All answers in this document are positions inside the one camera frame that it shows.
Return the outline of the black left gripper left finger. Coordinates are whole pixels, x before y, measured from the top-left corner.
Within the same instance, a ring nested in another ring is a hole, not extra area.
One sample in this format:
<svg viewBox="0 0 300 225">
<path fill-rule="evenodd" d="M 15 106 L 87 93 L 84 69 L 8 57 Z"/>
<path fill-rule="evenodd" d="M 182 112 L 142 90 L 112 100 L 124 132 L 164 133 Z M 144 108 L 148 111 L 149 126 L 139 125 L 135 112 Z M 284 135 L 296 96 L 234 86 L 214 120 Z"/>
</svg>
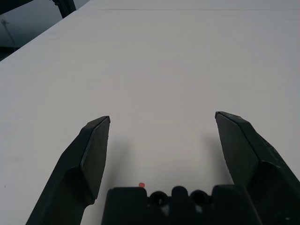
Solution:
<svg viewBox="0 0 300 225">
<path fill-rule="evenodd" d="M 104 173 L 109 116 L 88 122 L 60 156 L 28 225 L 79 225 L 98 197 Z"/>
</svg>

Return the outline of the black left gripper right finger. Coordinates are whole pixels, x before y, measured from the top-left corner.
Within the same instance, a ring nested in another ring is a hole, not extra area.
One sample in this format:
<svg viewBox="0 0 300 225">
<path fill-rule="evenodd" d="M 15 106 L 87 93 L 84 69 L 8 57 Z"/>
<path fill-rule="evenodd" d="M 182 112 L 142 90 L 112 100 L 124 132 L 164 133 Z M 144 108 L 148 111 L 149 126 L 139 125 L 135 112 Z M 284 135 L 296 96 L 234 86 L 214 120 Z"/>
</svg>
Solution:
<svg viewBox="0 0 300 225">
<path fill-rule="evenodd" d="M 276 149 L 250 122 L 227 112 L 215 119 L 235 185 L 246 188 L 264 225 L 300 223 L 300 182 Z"/>
</svg>

